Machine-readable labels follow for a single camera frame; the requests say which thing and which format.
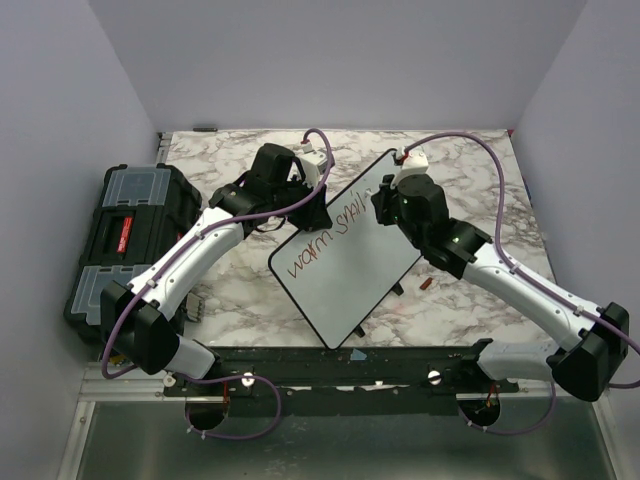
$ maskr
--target toolbox lid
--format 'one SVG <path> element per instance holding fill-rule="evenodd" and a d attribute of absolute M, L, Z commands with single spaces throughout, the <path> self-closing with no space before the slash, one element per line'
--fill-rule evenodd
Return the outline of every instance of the toolbox lid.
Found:
<path fill-rule="evenodd" d="M 137 277 L 151 265 L 134 265 L 125 267 L 112 265 L 101 267 L 93 265 L 84 267 L 80 275 L 80 282 L 75 292 L 71 313 L 86 314 L 87 324 L 100 325 L 100 293 L 111 280 L 120 285 L 126 285 L 133 277 Z"/>
<path fill-rule="evenodd" d="M 166 168 L 148 166 L 115 170 L 102 206 L 164 205 L 170 180 L 171 171 Z"/>

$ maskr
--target metal floor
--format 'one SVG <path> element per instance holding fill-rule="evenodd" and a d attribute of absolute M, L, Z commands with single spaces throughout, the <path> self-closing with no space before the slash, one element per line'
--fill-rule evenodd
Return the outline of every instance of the metal floor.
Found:
<path fill-rule="evenodd" d="M 503 400 L 496 426 L 524 427 L 546 398 Z M 259 440 L 186 433 L 180 403 L 96 404 L 80 475 L 86 480 L 614 479 L 592 406 L 560 397 L 551 422 L 520 437 L 472 430 L 458 417 L 289 417 Z M 227 433 L 268 419 L 232 419 Z"/>

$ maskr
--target warm spell text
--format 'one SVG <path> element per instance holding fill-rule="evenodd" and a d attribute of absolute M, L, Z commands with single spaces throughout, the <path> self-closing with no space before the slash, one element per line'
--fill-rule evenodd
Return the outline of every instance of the warm spell text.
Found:
<path fill-rule="evenodd" d="M 315 239 L 311 240 L 305 249 L 298 255 L 298 259 L 293 262 L 292 269 L 287 269 L 289 275 L 293 278 L 298 277 L 298 273 L 304 270 L 305 265 L 318 260 L 320 254 L 326 250 L 337 235 L 346 235 L 349 231 L 349 227 L 352 226 L 359 215 L 367 211 L 367 206 L 364 203 L 359 192 L 355 195 L 353 190 L 350 191 L 353 201 L 345 205 L 344 210 L 336 215 L 333 220 L 333 230 L 325 230 L 319 234 Z"/>

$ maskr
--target red label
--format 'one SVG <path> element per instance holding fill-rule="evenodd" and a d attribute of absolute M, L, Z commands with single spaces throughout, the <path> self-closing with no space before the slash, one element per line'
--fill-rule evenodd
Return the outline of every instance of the red label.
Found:
<path fill-rule="evenodd" d="M 120 241 L 118 242 L 118 253 L 127 251 L 127 243 L 129 243 L 129 235 L 131 235 L 131 225 L 133 225 L 133 217 L 125 217 L 122 232 L 120 232 Z"/>

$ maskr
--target black metal base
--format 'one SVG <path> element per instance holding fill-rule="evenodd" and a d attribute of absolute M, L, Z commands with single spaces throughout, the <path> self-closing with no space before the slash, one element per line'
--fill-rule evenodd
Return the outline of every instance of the black metal base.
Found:
<path fill-rule="evenodd" d="M 486 393 L 493 383 L 476 364 L 485 345 L 480 341 L 471 347 L 217 348 L 221 361 L 208 377 L 250 372 L 268 378 L 280 392 L 283 416 L 457 415 L 456 394 Z M 433 371 L 440 373 L 435 385 L 433 375 L 429 377 Z M 508 382 L 500 385 L 501 392 L 518 390 Z M 179 380 L 164 394 L 222 399 L 224 385 Z M 258 381 L 250 387 L 230 382 L 228 397 L 229 416 L 266 417 L 275 410 L 273 392 Z M 217 418 L 220 404 L 208 405 Z M 203 408 L 206 411 L 207 404 L 199 404 L 199 410 Z"/>

